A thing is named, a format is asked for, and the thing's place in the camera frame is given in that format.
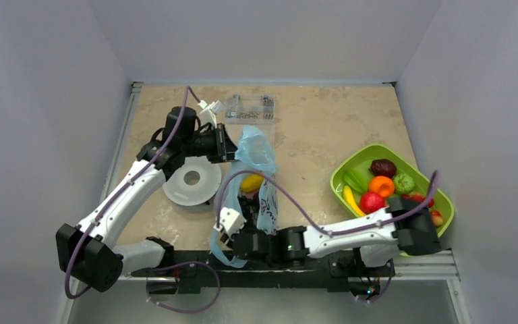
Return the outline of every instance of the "hole in lid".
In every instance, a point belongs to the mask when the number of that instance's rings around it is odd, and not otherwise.
[[[189,184],[190,186],[193,186],[194,184],[197,184],[200,181],[200,174],[196,171],[188,171],[184,176],[183,180],[186,182],[186,184]]]

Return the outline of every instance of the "gray floor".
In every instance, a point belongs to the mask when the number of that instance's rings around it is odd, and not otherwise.
[[[70,323],[437,323],[456,324],[445,281],[394,281],[372,306],[350,294],[324,290],[242,289],[221,291],[217,303],[195,315],[181,315],[146,303],[145,284],[117,283],[108,292],[89,292],[76,300]],[[200,295],[172,296],[167,303],[196,308],[213,289]]]

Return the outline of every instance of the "orange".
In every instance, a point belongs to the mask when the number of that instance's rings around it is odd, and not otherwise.
[[[372,178],[368,184],[368,191],[375,192],[383,198],[388,198],[394,193],[394,182],[388,177],[379,175]]]

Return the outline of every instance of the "green bowl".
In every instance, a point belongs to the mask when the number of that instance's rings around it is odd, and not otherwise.
[[[344,161],[343,164],[341,164],[341,166],[335,170],[333,176],[330,177],[330,187],[333,189],[337,200],[347,212],[353,215],[353,217],[358,217],[358,215],[343,199],[343,188],[345,185],[343,182],[343,174],[345,170],[348,169],[356,170],[366,178],[367,182],[370,182],[370,180],[374,177],[374,175],[370,172],[370,165],[372,164],[373,160],[377,159],[388,159],[392,161],[398,169],[397,172],[406,173],[416,182],[416,188],[414,188],[413,193],[418,192],[424,196],[426,195],[428,184],[430,183],[429,178],[418,171],[415,167],[408,164],[408,162],[404,161],[404,159],[398,156],[398,154],[392,152],[392,150],[388,147],[380,144],[371,144],[350,156],[350,158]],[[361,194],[354,192],[354,190],[353,193],[354,198],[356,199],[356,203],[358,203],[360,201]],[[431,208],[431,210],[439,211],[442,214],[442,218],[444,219],[444,224],[436,228],[438,237],[440,237],[442,234],[444,234],[446,228],[448,228],[452,222],[452,219],[454,218],[454,205],[448,196],[446,196],[446,194],[439,189],[434,196],[434,203],[435,205]]]

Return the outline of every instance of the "white connector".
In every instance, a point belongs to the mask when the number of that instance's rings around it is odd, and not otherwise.
[[[213,228],[220,234],[227,235],[228,239],[232,239],[231,236],[239,233],[246,221],[245,217],[235,209],[223,207],[219,213],[219,227],[214,225]]]
[[[200,120],[202,121],[202,125],[210,123],[213,125],[213,127],[217,127],[216,115],[218,112],[222,111],[225,108],[223,103],[217,100],[208,104],[204,100],[201,100],[198,103],[198,106],[202,108],[202,111],[200,112]]]

